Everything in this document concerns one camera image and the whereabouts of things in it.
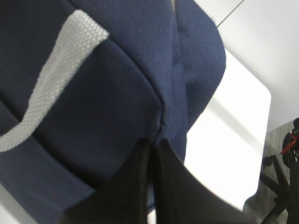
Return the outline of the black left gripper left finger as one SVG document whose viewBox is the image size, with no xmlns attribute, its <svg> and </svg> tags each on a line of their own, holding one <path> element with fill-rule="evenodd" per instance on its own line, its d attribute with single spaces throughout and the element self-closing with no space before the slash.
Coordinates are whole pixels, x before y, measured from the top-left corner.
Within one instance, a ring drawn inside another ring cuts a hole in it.
<svg viewBox="0 0 299 224">
<path fill-rule="evenodd" d="M 150 142 L 139 139 L 120 170 L 94 194 L 66 209 L 60 224 L 147 223 Z"/>
</svg>

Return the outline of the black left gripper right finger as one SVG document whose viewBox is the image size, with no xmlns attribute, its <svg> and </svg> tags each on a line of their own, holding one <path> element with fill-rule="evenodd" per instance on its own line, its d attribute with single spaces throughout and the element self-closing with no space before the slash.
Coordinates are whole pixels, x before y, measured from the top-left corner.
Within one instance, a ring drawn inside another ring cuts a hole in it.
<svg viewBox="0 0 299 224">
<path fill-rule="evenodd" d="M 154 194 L 158 224 L 252 224 L 253 220 L 203 186 L 167 140 L 154 149 Z"/>
</svg>

